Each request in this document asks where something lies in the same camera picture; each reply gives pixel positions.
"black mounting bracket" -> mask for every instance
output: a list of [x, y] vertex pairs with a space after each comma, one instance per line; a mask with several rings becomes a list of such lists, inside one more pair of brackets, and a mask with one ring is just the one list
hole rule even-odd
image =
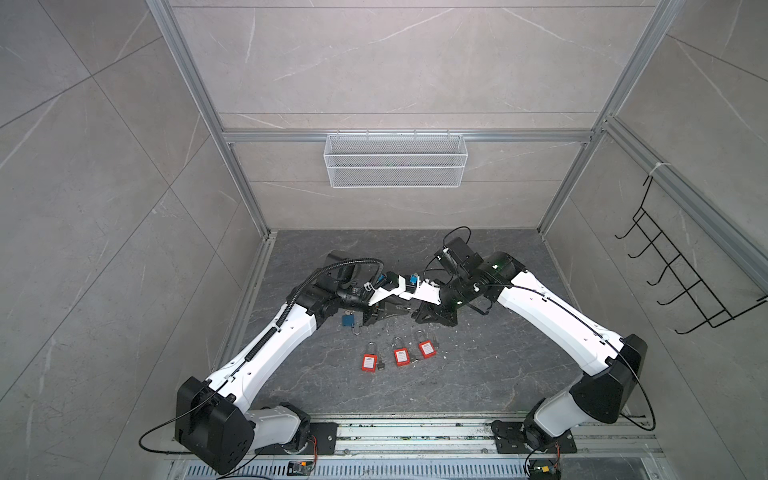
[[[531, 453], [530, 448], [525, 444], [525, 436], [522, 432], [523, 422], [502, 422], [495, 420], [491, 424], [494, 440], [496, 441], [497, 453]], [[556, 442], [560, 445], [560, 453], [576, 453], [576, 442], [571, 434], [571, 430], [557, 437]], [[555, 445], [545, 449], [543, 453], [557, 453]]]
[[[333, 455], [336, 451], [336, 432], [339, 424], [333, 422], [310, 423], [310, 437], [317, 439], [317, 455]], [[308, 441], [299, 455], [311, 455], [314, 452], [312, 441]], [[279, 444], [268, 445], [259, 455], [289, 455]]]

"white wire basket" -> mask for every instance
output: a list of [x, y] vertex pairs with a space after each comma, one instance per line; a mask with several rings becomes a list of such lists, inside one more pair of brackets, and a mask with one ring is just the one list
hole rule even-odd
[[323, 153], [333, 188], [458, 187], [467, 164], [460, 134], [330, 134]]

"vent grille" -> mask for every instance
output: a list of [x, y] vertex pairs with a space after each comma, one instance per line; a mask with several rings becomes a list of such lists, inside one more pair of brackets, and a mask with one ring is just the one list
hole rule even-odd
[[[288, 461], [255, 460], [238, 475], [261, 475], [272, 480], [296, 480], [288, 476]], [[521, 458], [434, 458], [434, 459], [337, 459], [321, 458], [310, 478], [316, 480], [387, 480], [394, 478], [527, 478]], [[212, 480], [218, 475], [200, 461], [193, 461], [184, 480]]]
[[467, 162], [460, 134], [331, 134], [331, 187], [458, 187]]

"gray marble wall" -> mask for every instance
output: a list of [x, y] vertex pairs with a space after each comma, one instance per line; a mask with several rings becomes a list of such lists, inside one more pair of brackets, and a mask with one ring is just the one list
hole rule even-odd
[[[591, 128], [655, 2], [171, 4], [225, 128]], [[296, 229], [535, 227], [578, 151], [470, 148], [459, 189], [395, 192], [331, 189], [322, 145], [237, 146], [267, 223]]]
[[229, 128], [591, 127], [653, 0], [174, 0]]
[[619, 117], [768, 249], [768, 2], [688, 0]]
[[[669, 273], [658, 286], [646, 283], [659, 277], [664, 264], [653, 250], [634, 260], [627, 256], [647, 244], [641, 233], [614, 237], [632, 224], [645, 177], [620, 147], [604, 141], [547, 241], [582, 311], [647, 341], [642, 380], [658, 418], [657, 437], [680, 478], [763, 478], [766, 454], [750, 439], [768, 428], [763, 345], [768, 310], [760, 307], [718, 329], [674, 332], [702, 321], [696, 307], [684, 298], [658, 305], [680, 287]], [[760, 298], [751, 280], [658, 186], [651, 188], [646, 207], [726, 307], [738, 312]], [[669, 246], [659, 244], [671, 258]], [[677, 267], [691, 284], [692, 273]], [[717, 311], [705, 290], [693, 292], [706, 313]], [[638, 393], [631, 407], [647, 412]]]
[[148, 477], [259, 239], [143, 1], [0, 3], [0, 205], [3, 478]]
[[[768, 4], [688, 0], [641, 75], [619, 118], [674, 165], [708, 200], [768, 248]], [[693, 303], [659, 306], [680, 291], [658, 286], [664, 265], [652, 251], [632, 260], [643, 237], [623, 233], [642, 196], [645, 173], [610, 139], [599, 147], [555, 221], [548, 241], [585, 312], [649, 340], [644, 374], [659, 416], [658, 436], [681, 478], [765, 479], [768, 455], [768, 310], [686, 336], [699, 323]], [[732, 312], [762, 296], [750, 279], [664, 192], [649, 211]], [[691, 273], [682, 271], [687, 284]], [[704, 312], [718, 309], [692, 290]], [[642, 409], [642, 402], [636, 402]]]
[[272, 228], [536, 227], [579, 143], [469, 143], [458, 188], [331, 188], [323, 143], [237, 144]]

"padlock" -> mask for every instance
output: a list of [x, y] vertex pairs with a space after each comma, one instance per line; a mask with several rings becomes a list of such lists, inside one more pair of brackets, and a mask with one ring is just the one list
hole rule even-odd
[[421, 350], [422, 356], [424, 356], [425, 359], [437, 355], [435, 346], [427, 339], [427, 335], [423, 331], [419, 330], [416, 332], [416, 342], [419, 344], [419, 350]]
[[408, 354], [406, 343], [400, 337], [395, 337], [392, 347], [395, 350], [395, 364], [397, 366], [406, 366], [411, 362], [411, 356]]
[[379, 356], [376, 352], [376, 344], [374, 342], [370, 342], [366, 347], [366, 353], [362, 356], [363, 372], [375, 372], [376, 363], [378, 361], [379, 361]]

